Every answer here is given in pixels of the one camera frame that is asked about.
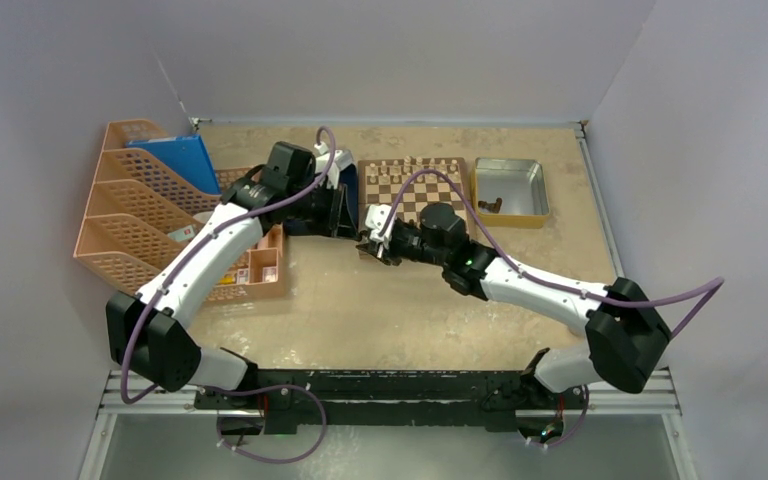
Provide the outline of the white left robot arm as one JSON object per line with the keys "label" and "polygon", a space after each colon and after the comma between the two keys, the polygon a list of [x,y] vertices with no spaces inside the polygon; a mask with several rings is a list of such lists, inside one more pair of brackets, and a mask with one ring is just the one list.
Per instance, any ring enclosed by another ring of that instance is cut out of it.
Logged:
{"label": "white left robot arm", "polygon": [[232,265],[275,226],[294,223],[308,235],[357,239],[357,209],[350,199],[356,188],[350,151],[275,143],[266,163],[223,192],[205,226],[160,274],[136,294],[118,291],[108,300],[113,361],[167,391],[202,386],[219,390],[232,408],[252,405],[256,364],[198,345],[186,324]]}

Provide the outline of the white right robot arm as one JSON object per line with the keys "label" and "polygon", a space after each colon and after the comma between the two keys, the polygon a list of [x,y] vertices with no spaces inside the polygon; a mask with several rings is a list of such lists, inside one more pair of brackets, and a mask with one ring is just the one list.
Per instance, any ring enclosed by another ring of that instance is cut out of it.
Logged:
{"label": "white right robot arm", "polygon": [[521,392],[533,406],[599,381],[639,393],[667,365],[669,327],[655,309],[625,305],[645,298],[633,281],[583,282],[504,257],[471,239],[465,221],[444,203],[428,205],[419,223],[400,220],[389,205],[370,205],[365,228],[365,250],[385,264],[439,266],[443,280],[461,295],[523,307],[584,335],[584,342],[539,353],[527,366]]}

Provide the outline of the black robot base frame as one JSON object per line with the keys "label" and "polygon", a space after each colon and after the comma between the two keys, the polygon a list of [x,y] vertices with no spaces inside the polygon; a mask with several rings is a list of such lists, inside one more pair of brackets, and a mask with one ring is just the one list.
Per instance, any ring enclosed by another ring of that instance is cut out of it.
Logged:
{"label": "black robot base frame", "polygon": [[582,388],[552,393],[530,370],[262,369],[256,395],[199,393],[195,406],[220,414],[251,410],[268,434],[302,425],[481,427],[539,440],[563,433],[564,416],[584,406]]}

